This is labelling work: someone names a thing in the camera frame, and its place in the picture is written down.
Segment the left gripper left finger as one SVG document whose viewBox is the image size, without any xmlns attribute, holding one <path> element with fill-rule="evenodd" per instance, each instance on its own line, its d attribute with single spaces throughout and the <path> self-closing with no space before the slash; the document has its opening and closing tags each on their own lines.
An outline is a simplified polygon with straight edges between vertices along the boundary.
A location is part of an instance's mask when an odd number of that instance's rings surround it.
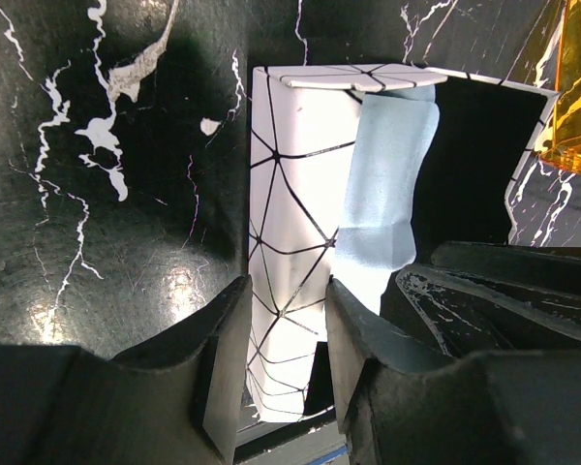
<svg viewBox="0 0 581 465">
<path fill-rule="evenodd" d="M 0 345 L 0 464 L 230 464 L 252 280 L 111 359 Z"/>
</svg>

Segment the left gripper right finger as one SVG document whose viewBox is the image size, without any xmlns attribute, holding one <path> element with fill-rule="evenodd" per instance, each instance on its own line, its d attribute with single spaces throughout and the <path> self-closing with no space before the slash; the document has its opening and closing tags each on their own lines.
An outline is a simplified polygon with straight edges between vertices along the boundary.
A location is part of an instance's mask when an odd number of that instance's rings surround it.
<svg viewBox="0 0 581 465">
<path fill-rule="evenodd" d="M 581 464 L 581 351 L 452 358 L 326 288 L 336 419 L 353 464 Z"/>
</svg>

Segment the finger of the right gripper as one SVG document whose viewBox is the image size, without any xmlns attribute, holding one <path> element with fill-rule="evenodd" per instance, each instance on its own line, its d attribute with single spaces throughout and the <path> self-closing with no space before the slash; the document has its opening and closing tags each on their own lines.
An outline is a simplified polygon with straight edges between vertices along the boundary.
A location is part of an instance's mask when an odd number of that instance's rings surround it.
<svg viewBox="0 0 581 465">
<path fill-rule="evenodd" d="M 391 275 L 381 316 L 452 357 L 581 350 L 581 247 L 445 242 Z"/>
</svg>

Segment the light blue cleaning cloth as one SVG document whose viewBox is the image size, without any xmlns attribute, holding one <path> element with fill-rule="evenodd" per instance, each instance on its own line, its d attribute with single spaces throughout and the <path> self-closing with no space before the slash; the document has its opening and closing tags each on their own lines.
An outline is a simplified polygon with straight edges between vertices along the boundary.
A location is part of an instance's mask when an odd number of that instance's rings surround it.
<svg viewBox="0 0 581 465">
<path fill-rule="evenodd" d="M 362 99 L 332 274 L 373 313 L 416 257 L 413 193 L 439 120 L 433 85 Z"/>
</svg>

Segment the white geometric glasses case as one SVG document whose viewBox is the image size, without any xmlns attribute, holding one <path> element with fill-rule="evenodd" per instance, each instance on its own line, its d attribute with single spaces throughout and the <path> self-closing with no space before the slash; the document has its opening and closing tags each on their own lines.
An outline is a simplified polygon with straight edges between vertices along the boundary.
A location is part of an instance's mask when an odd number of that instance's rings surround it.
<svg viewBox="0 0 581 465">
<path fill-rule="evenodd" d="M 515 177 L 552 115 L 555 91 L 402 64 L 253 71 L 247 387 L 260 418 L 295 422 L 321 387 L 332 274 L 363 97 L 433 85 L 437 132 L 413 193 L 416 259 L 449 240 L 503 243 Z"/>
</svg>

